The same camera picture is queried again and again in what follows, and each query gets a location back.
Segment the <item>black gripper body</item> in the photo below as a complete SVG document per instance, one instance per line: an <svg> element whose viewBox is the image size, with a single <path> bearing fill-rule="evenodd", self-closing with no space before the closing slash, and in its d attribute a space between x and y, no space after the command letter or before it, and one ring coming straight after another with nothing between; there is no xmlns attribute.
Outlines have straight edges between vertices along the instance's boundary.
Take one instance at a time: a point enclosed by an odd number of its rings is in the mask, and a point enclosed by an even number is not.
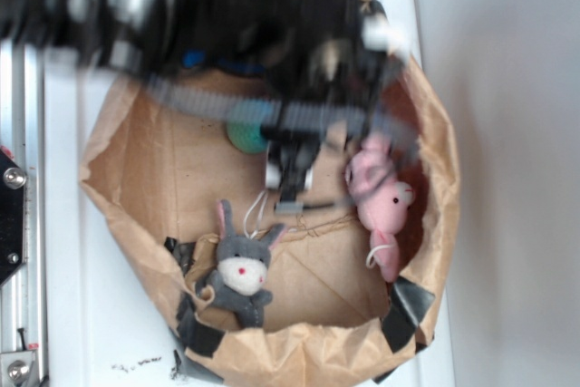
<svg viewBox="0 0 580 387"><path fill-rule="evenodd" d="M357 38L331 39L307 57L287 99L273 102L262 121L268 141L265 184L280 194L278 213L325 208L298 195L312 186L313 165L327 132L337 123L347 140L377 130L407 140L407 128L382 108L382 88L392 84L411 60L411 44L385 15L362 19Z"/></svg>

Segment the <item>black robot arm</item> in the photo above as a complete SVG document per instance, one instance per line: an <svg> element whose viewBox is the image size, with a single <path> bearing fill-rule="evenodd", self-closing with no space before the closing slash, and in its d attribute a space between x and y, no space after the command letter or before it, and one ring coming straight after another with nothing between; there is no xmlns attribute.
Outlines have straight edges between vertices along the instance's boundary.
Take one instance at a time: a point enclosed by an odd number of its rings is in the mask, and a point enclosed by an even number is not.
<svg viewBox="0 0 580 387"><path fill-rule="evenodd" d="M169 107L258 129L280 213L305 209L296 198L331 125L405 136L381 94L411 50L377 0L1 0L1 36L72 49Z"/></svg>

